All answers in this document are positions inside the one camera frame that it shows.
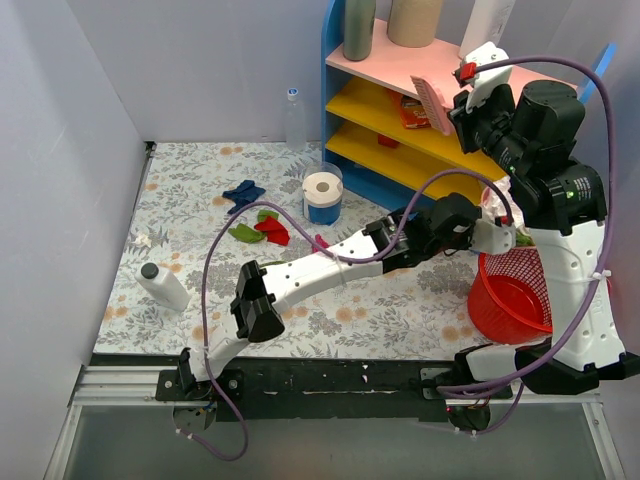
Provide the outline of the pink hand brush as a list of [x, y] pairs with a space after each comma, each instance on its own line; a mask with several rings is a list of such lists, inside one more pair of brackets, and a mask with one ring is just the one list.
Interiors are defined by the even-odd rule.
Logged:
[[411, 75], [410, 78], [430, 126], [445, 136], [453, 134], [455, 127], [448, 117], [451, 107], [445, 106], [441, 90], [424, 76]]

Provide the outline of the magenta paper scrap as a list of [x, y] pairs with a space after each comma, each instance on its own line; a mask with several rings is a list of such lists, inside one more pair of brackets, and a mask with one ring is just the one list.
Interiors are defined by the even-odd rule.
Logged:
[[326, 250], [330, 247], [330, 244], [320, 234], [315, 235], [314, 242], [315, 244], [312, 247], [313, 253], [317, 253], [321, 250]]

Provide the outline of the red paper scrap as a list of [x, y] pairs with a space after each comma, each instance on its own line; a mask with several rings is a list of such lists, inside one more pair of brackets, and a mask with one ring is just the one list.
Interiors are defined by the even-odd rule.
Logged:
[[280, 246], [287, 246], [289, 244], [289, 231], [273, 216], [266, 216], [254, 226], [254, 229], [265, 234], [268, 242]]

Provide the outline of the pink dustpan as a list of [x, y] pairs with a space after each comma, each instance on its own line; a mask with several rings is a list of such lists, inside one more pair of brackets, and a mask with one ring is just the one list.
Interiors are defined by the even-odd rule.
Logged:
[[494, 190], [485, 187], [480, 197], [480, 207], [487, 217], [503, 220], [507, 217], [506, 208]]

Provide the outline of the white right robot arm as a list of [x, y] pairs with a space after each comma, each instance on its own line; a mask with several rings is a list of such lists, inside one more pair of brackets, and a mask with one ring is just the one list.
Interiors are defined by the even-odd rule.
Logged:
[[477, 106], [458, 93], [448, 118], [465, 153], [482, 151], [510, 179], [543, 268], [552, 336], [540, 343], [505, 341], [459, 353], [454, 389], [475, 397], [501, 377], [521, 371], [539, 394], [578, 394], [603, 380], [638, 375], [639, 358], [620, 340], [607, 280], [600, 267], [607, 207], [595, 169], [571, 155], [585, 107], [565, 83], [536, 80], [515, 99], [496, 86]]

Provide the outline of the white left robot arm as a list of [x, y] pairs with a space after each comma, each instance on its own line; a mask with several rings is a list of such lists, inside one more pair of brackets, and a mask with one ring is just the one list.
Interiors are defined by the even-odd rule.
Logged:
[[418, 208], [398, 230], [403, 212], [396, 210], [349, 238], [291, 262], [261, 266], [245, 263], [236, 284], [230, 316], [208, 337], [202, 349], [181, 352], [178, 387], [193, 400], [205, 398], [213, 378], [251, 343], [263, 343], [284, 330], [282, 314], [326, 290], [363, 278], [414, 268], [443, 251], [467, 250], [479, 207], [452, 193], [430, 208]]

